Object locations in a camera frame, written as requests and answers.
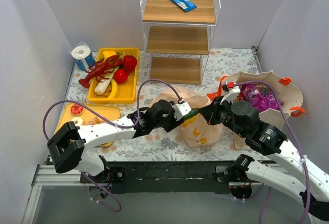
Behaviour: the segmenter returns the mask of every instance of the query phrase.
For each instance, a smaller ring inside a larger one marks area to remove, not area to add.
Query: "white donut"
[[[76,126],[84,124],[83,119],[81,117],[74,117],[73,119],[71,119],[71,121],[73,121]]]

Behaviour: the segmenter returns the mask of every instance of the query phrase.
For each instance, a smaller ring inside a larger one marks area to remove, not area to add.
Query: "orange bag handle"
[[[280,84],[283,84],[284,86],[287,86],[290,84],[293,80],[291,78],[282,78],[279,80]]]
[[[218,91],[215,92],[215,93],[210,93],[210,94],[207,94],[207,97],[210,99],[210,100],[214,100],[216,97],[220,97],[222,95],[222,82],[224,79],[226,79],[227,76],[223,76],[221,81],[220,81],[220,85],[218,86]]]
[[[301,107],[292,107],[290,110],[298,110],[298,113],[291,113],[291,116],[293,116],[293,117],[299,117],[301,114],[306,112]]]

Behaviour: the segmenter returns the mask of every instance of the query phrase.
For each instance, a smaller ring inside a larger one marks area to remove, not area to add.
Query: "floral pattern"
[[[93,57],[97,57],[96,52],[93,52]],[[151,55],[141,51],[137,88],[143,81],[149,78],[150,65]],[[210,52],[208,62],[207,57],[203,56],[202,65],[204,68],[202,85],[183,85],[201,95],[217,91],[219,81],[224,75],[228,76],[240,70],[249,73],[259,73],[251,49],[213,49]],[[67,99],[88,102],[88,90],[78,83],[78,80],[85,76],[85,72],[81,71],[77,66],[74,67],[67,91]],[[141,90],[140,106],[148,106],[165,88],[164,84],[147,83]],[[121,116],[128,115],[136,110],[136,102],[134,104],[115,104],[115,106],[121,109]],[[170,133],[166,133],[160,128],[153,130],[144,137],[117,140],[112,146],[115,149],[105,150],[101,147],[95,147],[91,151],[93,154],[104,156],[108,161],[235,160],[240,154],[247,154],[257,160],[266,159],[252,150],[237,151],[234,147],[233,134],[225,127],[218,142],[212,147],[190,148],[181,135],[180,127]]]

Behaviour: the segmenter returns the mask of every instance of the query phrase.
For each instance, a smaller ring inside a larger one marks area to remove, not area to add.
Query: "shelf rack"
[[[184,12],[170,0],[140,0],[144,48],[152,54],[151,78],[201,84],[202,55],[208,61],[221,2],[190,1],[197,8]]]

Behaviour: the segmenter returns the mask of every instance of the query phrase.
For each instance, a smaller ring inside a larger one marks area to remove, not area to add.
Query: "purple snack bag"
[[[263,112],[269,108],[280,110],[272,91],[264,84],[244,84],[241,88],[243,99]]]

